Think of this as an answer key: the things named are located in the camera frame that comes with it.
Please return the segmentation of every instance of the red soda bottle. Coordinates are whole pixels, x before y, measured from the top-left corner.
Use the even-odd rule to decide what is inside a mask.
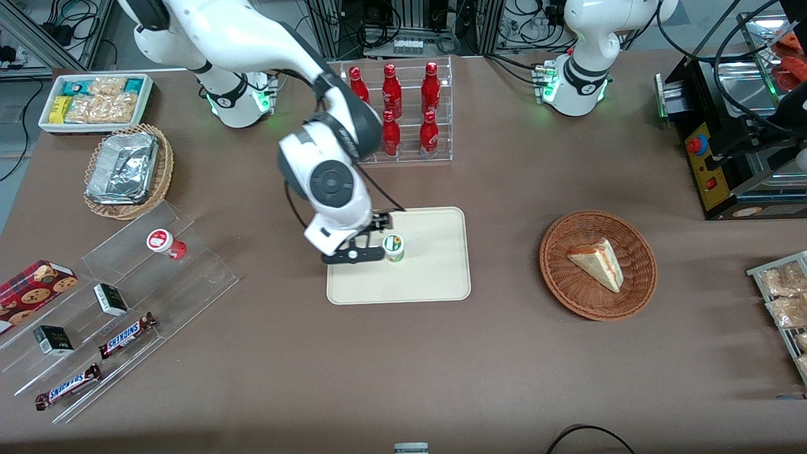
[[[427,110],[423,117],[424,121],[420,126],[420,156],[431,159],[437,154],[437,136],[440,129],[434,123],[433,110]]]
[[[440,107],[440,80],[437,79],[437,63],[434,61],[426,63],[426,77],[420,86],[420,95],[420,108],[424,115],[429,109],[437,111]]]
[[[390,109],[392,115],[398,119],[404,114],[404,105],[401,100],[401,82],[395,76],[395,65],[384,65],[384,85],[381,87],[384,95],[384,109]]]
[[[350,90],[353,90],[362,101],[369,103],[370,91],[367,90],[367,84],[362,80],[362,71],[358,66],[351,66],[348,74],[350,74]]]
[[[395,114],[391,110],[384,111],[384,153],[390,158],[398,156],[401,150],[401,128],[395,121]]]

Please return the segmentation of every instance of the robotic arm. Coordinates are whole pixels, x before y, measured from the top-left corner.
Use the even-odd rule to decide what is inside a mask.
[[[577,44],[571,55],[544,64],[543,102],[568,116],[592,111],[620,52],[616,32],[644,27],[656,10],[666,22],[677,6],[678,0],[568,0],[563,18]]]
[[[256,83],[266,84],[266,69],[306,82],[318,107],[327,101],[327,111],[315,111],[301,129],[280,140],[278,166],[289,186],[316,211],[305,237],[326,263],[328,257],[332,263],[383,257],[372,248],[359,253],[353,241],[358,234],[390,226],[388,215],[373,214],[367,188],[353,168],[378,148],[381,120],[305,39],[245,0],[119,2],[139,24],[135,41],[141,52],[196,74],[216,115],[228,126],[249,126],[265,114],[253,93],[260,90]]]

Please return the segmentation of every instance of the small black box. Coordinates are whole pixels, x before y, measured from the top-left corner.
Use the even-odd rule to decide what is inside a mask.
[[[101,305],[102,311],[115,317],[126,315],[126,303],[123,302],[117,288],[108,284],[98,284],[93,290],[95,291],[95,299]]]
[[[39,325],[34,330],[34,337],[45,355],[67,356],[73,352],[65,329],[59,326]]]

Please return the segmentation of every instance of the wicker basket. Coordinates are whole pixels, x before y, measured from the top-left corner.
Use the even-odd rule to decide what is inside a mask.
[[[174,152],[171,149],[171,144],[168,143],[159,129],[149,124],[138,124],[137,126],[121,129],[113,132],[112,135],[133,134],[135,132],[151,133],[160,141],[160,148],[157,151],[157,164],[154,168],[151,195],[140,205],[101,205],[87,199],[85,196],[84,201],[95,214],[112,217],[119,221],[130,221],[156,207],[157,204],[165,198],[165,193],[168,192],[168,186],[171,184],[171,172],[174,171]],[[90,164],[87,166],[86,172],[84,172],[84,184],[90,182],[90,176],[92,176],[93,170],[95,169],[95,162],[98,160],[98,151],[100,151],[102,143],[103,142],[95,147],[95,152],[92,158],[90,158]]]
[[[625,282],[614,293],[575,265],[570,249],[607,238],[617,255]],[[565,215],[546,231],[538,251],[541,273],[561,303],[583,317],[622,320],[644,309],[656,289],[659,273],[650,245],[627,222],[601,211]]]

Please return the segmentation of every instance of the brown table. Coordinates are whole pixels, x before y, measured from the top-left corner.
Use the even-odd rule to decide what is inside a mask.
[[[405,206],[464,210],[473,290],[373,307],[328,303],[283,197],[277,141],[313,108],[307,89],[290,82],[281,113],[233,130],[192,74],[154,73],[146,120],[176,153],[168,200],[243,280],[70,424],[0,380],[0,440],[27,442],[2,451],[543,452],[589,422],[637,452],[803,452],[807,402],[774,399],[803,388],[744,271],[807,249],[805,222],[702,220],[675,133],[655,118],[653,75],[678,60],[626,53],[602,104],[566,118],[488,61],[454,58],[454,161],[370,172]],[[123,226],[81,197],[97,142],[42,134],[0,277],[72,263]],[[627,321],[575,316],[537,273],[543,231],[585,208],[624,217],[654,249],[658,291]]]

